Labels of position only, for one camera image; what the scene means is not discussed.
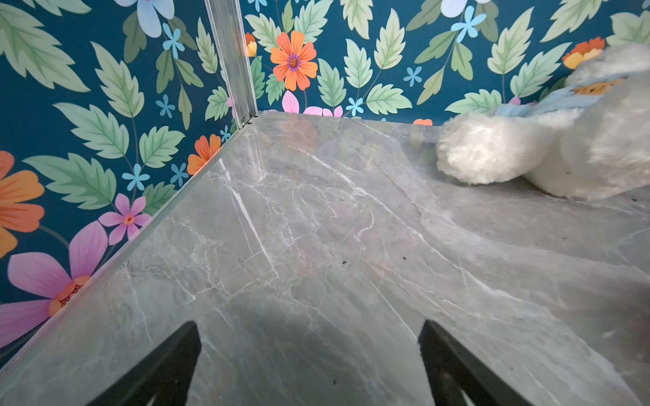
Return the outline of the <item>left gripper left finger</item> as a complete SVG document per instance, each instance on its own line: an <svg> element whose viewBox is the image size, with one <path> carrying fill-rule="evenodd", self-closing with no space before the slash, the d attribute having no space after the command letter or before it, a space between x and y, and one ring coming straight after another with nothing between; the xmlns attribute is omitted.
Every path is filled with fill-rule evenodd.
<svg viewBox="0 0 650 406"><path fill-rule="evenodd" d="M90 404L185 405L200 353L198 326L188 321Z"/></svg>

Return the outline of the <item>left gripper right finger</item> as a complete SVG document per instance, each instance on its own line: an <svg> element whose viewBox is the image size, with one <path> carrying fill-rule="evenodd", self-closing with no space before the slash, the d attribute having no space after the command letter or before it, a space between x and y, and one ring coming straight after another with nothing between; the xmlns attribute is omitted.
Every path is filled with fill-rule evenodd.
<svg viewBox="0 0 650 406"><path fill-rule="evenodd" d="M418 343L436 405L532 406L436 321L424 321Z"/></svg>

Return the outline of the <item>white teddy bear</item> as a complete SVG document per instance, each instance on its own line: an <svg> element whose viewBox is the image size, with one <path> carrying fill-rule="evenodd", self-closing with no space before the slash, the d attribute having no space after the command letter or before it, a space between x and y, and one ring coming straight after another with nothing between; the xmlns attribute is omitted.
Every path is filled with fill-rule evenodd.
<svg viewBox="0 0 650 406"><path fill-rule="evenodd" d="M438 170L465 184L524 177L598 200L649 184L649 46L610 47L534 106L504 104L443 125Z"/></svg>

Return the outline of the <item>aluminium corner frame post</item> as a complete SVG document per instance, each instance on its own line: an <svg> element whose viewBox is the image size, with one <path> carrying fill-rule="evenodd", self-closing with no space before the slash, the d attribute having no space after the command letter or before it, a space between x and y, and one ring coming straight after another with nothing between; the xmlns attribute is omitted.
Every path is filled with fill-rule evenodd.
<svg viewBox="0 0 650 406"><path fill-rule="evenodd" d="M225 85L232 100L232 115L238 128L257 116L257 99L245 43L240 2L204 1Z"/></svg>

